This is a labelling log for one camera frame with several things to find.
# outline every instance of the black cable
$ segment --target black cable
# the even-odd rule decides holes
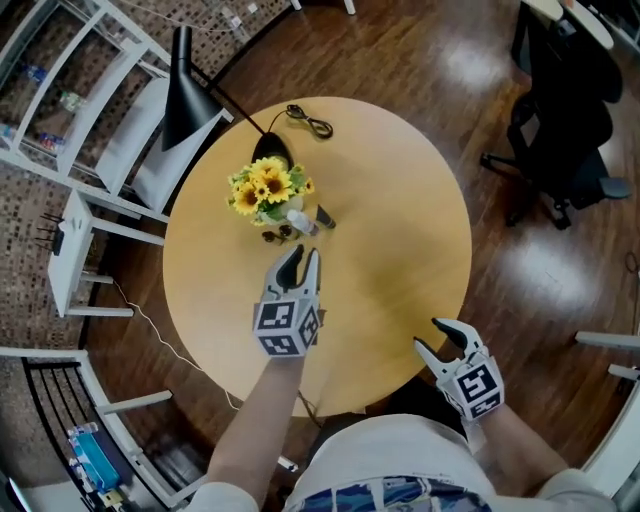
[[[313,406],[313,404],[311,404],[311,402],[309,402],[300,391],[298,391],[298,398],[302,401],[302,405],[304,405],[304,408],[309,415],[309,419],[315,423],[316,427],[322,428],[322,423],[318,421],[315,413],[311,410],[311,407],[309,407],[310,405]]]
[[[286,113],[291,119],[306,121],[309,125],[309,128],[311,128],[311,131],[319,139],[330,139],[331,137],[333,137],[333,126],[331,126],[326,121],[322,121],[321,119],[314,119],[313,117],[309,117],[307,114],[305,114],[304,110],[302,110],[299,105],[287,105],[286,110],[278,112],[278,114],[276,114],[276,117],[273,118],[273,121],[271,121],[267,132],[271,131],[271,128],[273,128],[276,120],[284,113]]]
[[[635,297],[633,299],[633,326],[631,327],[631,334],[636,336],[638,330],[638,299],[640,298],[640,276],[638,272],[640,271],[640,263],[638,263],[638,257],[633,251],[627,251],[627,254],[624,255],[624,266],[627,269],[627,272],[633,274],[635,279]]]
[[[271,121],[271,124],[269,125],[269,129],[267,130],[267,133],[271,131],[271,128],[273,128],[273,123],[276,122],[276,120],[286,112],[286,110],[283,110],[282,112],[278,112],[278,114],[276,115],[276,117],[273,118],[273,121]]]

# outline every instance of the hardwood floor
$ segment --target hardwood floor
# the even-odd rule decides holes
[[[357,98],[395,112],[433,142],[460,184],[472,226],[472,274],[459,318],[478,329],[495,355],[513,409],[571,464],[582,465],[626,399],[616,394],[618,380],[607,366],[630,365],[632,358],[576,345],[573,335],[633,329],[637,278],[625,270],[624,258],[640,251],[637,195],[574,212],[574,225],[564,232],[539,209],[518,227],[505,227],[520,191],[482,170],[478,159],[482,151],[511,154],[510,109],[528,88],[509,57],[517,2],[363,1],[355,17],[335,4],[289,15],[239,61],[223,87],[249,112],[304,96]],[[636,190],[640,59],[620,41],[614,55],[626,89],[610,105],[614,135],[602,154],[610,173],[625,176]],[[119,239],[110,250],[109,271],[129,299],[188,357],[167,310],[161,250]],[[113,288],[100,291],[100,305],[119,301]],[[112,399],[170,389],[172,406],[191,427],[211,446],[219,439],[234,414],[223,391],[160,345],[140,315],[92,320],[88,340]],[[163,428],[164,418],[159,407],[128,420],[144,442]],[[310,421],[292,420],[284,454],[302,463],[315,432]]]

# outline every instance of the human arm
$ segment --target human arm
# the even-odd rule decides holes
[[[532,494],[568,464],[506,404],[480,418],[500,469]]]
[[[243,489],[261,507],[302,379],[304,357],[271,359],[217,444],[207,478]]]

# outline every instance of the lamp shade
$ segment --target lamp shade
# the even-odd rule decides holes
[[[169,93],[164,114],[162,150],[180,144],[220,113],[218,103],[191,76],[191,28],[173,33]]]

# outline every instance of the yellow flower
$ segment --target yellow flower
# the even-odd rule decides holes
[[[307,178],[307,182],[304,184],[304,188],[307,191],[307,194],[313,194],[316,191],[316,187],[313,184],[313,180],[311,178]]]
[[[263,174],[261,182],[269,189],[267,200],[270,203],[286,201],[293,195],[291,190],[291,180],[285,171],[272,170],[268,174]]]
[[[265,185],[263,181],[255,181],[253,182],[253,186],[256,189],[256,197],[258,198],[258,203],[264,201],[267,197],[269,197],[269,188]]]
[[[235,203],[233,203],[236,211],[241,215],[251,215],[258,211],[258,197],[256,189],[251,183],[243,183],[240,190],[233,195]]]
[[[255,177],[265,177],[268,174],[273,172],[282,172],[284,171],[284,165],[279,158],[269,157],[269,158],[261,158],[256,160],[255,163],[251,166],[252,175]]]

